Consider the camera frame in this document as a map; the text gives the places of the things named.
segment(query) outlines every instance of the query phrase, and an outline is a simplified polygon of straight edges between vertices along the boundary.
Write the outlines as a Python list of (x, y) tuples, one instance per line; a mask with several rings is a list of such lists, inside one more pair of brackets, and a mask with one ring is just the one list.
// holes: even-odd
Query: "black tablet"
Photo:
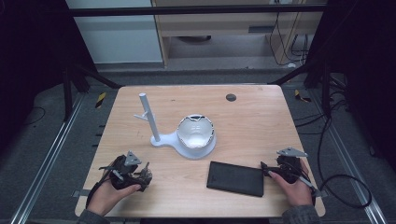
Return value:
[(211, 161), (206, 187), (262, 197), (262, 169)]

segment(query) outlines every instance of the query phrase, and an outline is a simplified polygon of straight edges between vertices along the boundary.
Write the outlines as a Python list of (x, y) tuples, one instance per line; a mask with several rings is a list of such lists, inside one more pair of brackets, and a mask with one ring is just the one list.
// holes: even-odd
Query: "black cord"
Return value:
[(309, 52), (309, 49), (307, 49), (308, 48), (308, 35), (305, 35), (303, 49), (294, 49), (294, 45), (296, 43), (297, 37), (298, 37), (298, 35), (295, 35), (293, 38), (293, 41), (291, 42), (290, 52), (292, 55), (294, 55), (296, 57), (306, 56), (306, 54)]
[(301, 175), (303, 178), (305, 178), (306, 180), (311, 182), (311, 180), (308, 177), (308, 174), (303, 170), (303, 168), (297, 169), (295, 166), (291, 165), (290, 163), (288, 163), (286, 161), (282, 161), (282, 164), (285, 164), (285, 165), (289, 166), (290, 169), (296, 171), (299, 174), (298, 177), (300, 177), (300, 175)]
[(317, 120), (323, 118), (324, 116), (325, 116), (325, 115), (322, 114), (322, 115), (320, 115), (319, 117), (317, 117), (317, 118), (315, 118), (315, 119), (309, 120), (309, 121), (306, 122), (306, 123), (297, 124), (297, 125), (295, 125), (295, 126), (296, 126), (296, 128), (303, 127), (303, 126), (305, 126), (305, 125), (311, 124), (311, 123), (313, 123), (313, 122), (315, 122), (315, 121), (317, 121)]
[(296, 120), (302, 120), (302, 119), (309, 119), (309, 118), (312, 118), (312, 117), (314, 117), (314, 116), (319, 116), (319, 115), (322, 115), (322, 114), (321, 114), (321, 113), (318, 113), (318, 114), (316, 114), (316, 115), (309, 115), (309, 116), (304, 117), (304, 118), (301, 118), (301, 119), (294, 119), (294, 121), (296, 121)]
[(347, 86), (346, 86), (346, 81), (344, 80), (344, 83), (340, 80), (338, 80), (337, 78), (333, 77), (332, 75), (330, 75), (330, 79), (332, 81), (332, 84), (339, 90), (344, 91)]
[(288, 56), (288, 54), (287, 54), (287, 52), (286, 52), (285, 44), (283, 43), (282, 35), (281, 35), (280, 29), (279, 29), (279, 12), (276, 13), (276, 21), (275, 21), (275, 24), (274, 24), (274, 28), (273, 28), (273, 30), (272, 30), (272, 32), (271, 32), (271, 34), (270, 34), (270, 49), (271, 49), (271, 51), (273, 52), (273, 55), (274, 55), (274, 56), (275, 56), (275, 52), (274, 52), (274, 49), (272, 48), (272, 36), (273, 36), (273, 33), (274, 33), (274, 30), (275, 30), (275, 29), (277, 29), (277, 32), (278, 32), (278, 34), (279, 34), (279, 39), (280, 39), (280, 43), (282, 44), (283, 53), (285, 54), (286, 58), (287, 58), (288, 60), (290, 60), (288, 63), (279, 63), (279, 62), (276, 60), (276, 58), (275, 58), (276, 64), (277, 64), (277, 65), (287, 65), (287, 64), (289, 64), (289, 63), (298, 62), (298, 60), (293, 60), (293, 59), (289, 58), (289, 56)]
[(317, 135), (317, 134), (321, 134), (321, 133), (297, 133), (297, 134), (304, 134), (304, 135)]
[[(332, 176), (328, 177), (327, 179), (324, 179), (324, 177), (323, 177), (323, 173), (321, 171), (321, 166), (320, 166), (320, 150), (321, 150), (321, 145), (323, 143), (323, 136), (324, 136), (324, 134), (326, 132), (327, 126), (328, 125), (330, 126), (331, 120), (332, 120), (332, 117), (329, 117), (329, 118), (326, 119), (325, 125), (323, 127), (323, 131), (322, 131), (322, 133), (320, 135), (319, 144), (318, 144), (317, 163), (318, 163), (319, 176), (320, 176), (320, 179), (322, 181), (322, 184), (321, 184), (319, 190), (322, 191), (324, 188), (326, 188), (326, 190), (328, 190), (336, 199), (338, 199), (341, 203), (343, 203), (343, 204), (345, 204), (345, 205), (347, 205), (349, 207), (352, 207), (352, 208), (365, 208), (371, 203), (371, 201), (373, 199), (373, 196), (372, 196), (372, 193), (369, 190), (369, 188), (361, 180), (359, 180), (358, 178), (356, 178), (356, 177), (354, 177), (352, 175), (332, 175)], [(367, 200), (367, 203), (365, 203), (365, 204), (349, 203), (349, 202), (343, 200), (336, 193), (334, 193), (334, 191), (329, 186), (326, 186), (327, 183), (330, 180), (335, 179), (337, 177), (350, 178), (350, 179), (353, 179), (353, 180), (357, 181), (358, 183), (360, 183), (367, 190), (367, 192), (369, 194), (369, 199)]]
[(302, 64), (305, 63), (306, 57), (308, 56), (308, 52), (309, 52), (309, 49), (308, 49), (308, 35), (305, 35), (304, 50), (303, 50), (303, 57), (302, 57), (303, 62), (302, 62)]
[(43, 107), (41, 107), (41, 106), (35, 106), (35, 107), (33, 107), (33, 109), (41, 109), (43, 111), (43, 114), (41, 115), (40, 118), (38, 118), (38, 119), (36, 119), (34, 121), (31, 121), (31, 122), (28, 122), (28, 123), (23, 123), (23, 125), (31, 125), (31, 124), (34, 124), (36, 122), (39, 122), (46, 115), (46, 110)]

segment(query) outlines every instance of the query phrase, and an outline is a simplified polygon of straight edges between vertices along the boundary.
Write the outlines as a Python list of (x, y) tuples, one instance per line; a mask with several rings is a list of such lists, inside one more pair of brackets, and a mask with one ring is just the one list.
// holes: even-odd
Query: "black metal bar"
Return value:
[(102, 82), (103, 84), (107, 85), (108, 87), (110, 87), (112, 89), (119, 89), (122, 87), (122, 85), (112, 82), (112, 81), (108, 80), (107, 78), (100, 76), (98, 73), (93, 72), (92, 70), (87, 69), (80, 64), (75, 64), (75, 67), (78, 70), (80, 70), (81, 72), (85, 73), (87, 76), (95, 78), (96, 80)]
[(68, 75), (79, 92), (88, 92), (90, 83), (82, 74), (78, 73), (78, 70), (72, 64), (68, 66)]
[(330, 66), (327, 61), (323, 64), (322, 109), (327, 118), (332, 115), (332, 110), (330, 109)]
[(115, 8), (71, 8), (69, 10), (45, 10), (43, 15), (72, 17), (142, 16), (175, 14), (215, 13), (259, 13), (259, 12), (316, 12), (324, 11), (326, 4), (293, 5), (231, 5), (193, 7), (115, 7)]
[(62, 77), (64, 79), (64, 121), (67, 121), (73, 111), (72, 88), (67, 68), (62, 72)]
[(285, 82), (291, 80), (294, 77), (297, 77), (298, 75), (300, 75), (301, 73), (304, 73), (306, 71), (308, 71), (309, 69), (311, 69), (311, 67), (313, 67), (314, 65), (317, 64), (318, 61), (316, 60), (311, 60), (310, 62), (307, 62), (303, 65), (301, 65), (300, 67), (297, 67), (296, 69), (294, 69), (293, 71), (291, 71), (290, 73), (288, 73), (287, 75), (281, 77), (280, 79), (277, 79), (276, 81), (273, 82), (268, 82), (268, 85), (282, 85)]

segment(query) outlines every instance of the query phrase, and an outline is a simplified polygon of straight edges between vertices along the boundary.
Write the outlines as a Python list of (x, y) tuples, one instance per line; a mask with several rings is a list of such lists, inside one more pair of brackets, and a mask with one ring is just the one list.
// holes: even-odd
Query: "person's arm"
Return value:
[(140, 185), (132, 185), (125, 189), (114, 189), (108, 177), (92, 195), (90, 204), (78, 218), (78, 224), (107, 224), (104, 216), (123, 198), (140, 190)]
[[(303, 170), (308, 174), (303, 161), (301, 161)], [(269, 172), (269, 175), (283, 189), (288, 202), (292, 206), (289, 210), (282, 214), (285, 224), (316, 224), (321, 223), (318, 213), (312, 204), (312, 196), (310, 188), (300, 179), (295, 183), (289, 184), (282, 176)]]

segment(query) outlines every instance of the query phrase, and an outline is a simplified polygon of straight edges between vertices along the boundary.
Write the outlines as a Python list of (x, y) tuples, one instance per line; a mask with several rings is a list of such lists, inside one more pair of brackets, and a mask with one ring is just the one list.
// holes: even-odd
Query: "small round object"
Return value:
[(178, 125), (177, 136), (185, 147), (202, 149), (213, 139), (213, 123), (203, 115), (189, 115)]
[(227, 95), (225, 96), (225, 98), (226, 98), (228, 101), (230, 101), (230, 102), (233, 102), (233, 101), (236, 100), (236, 96), (235, 96), (234, 94), (232, 94), (232, 93), (227, 94)]

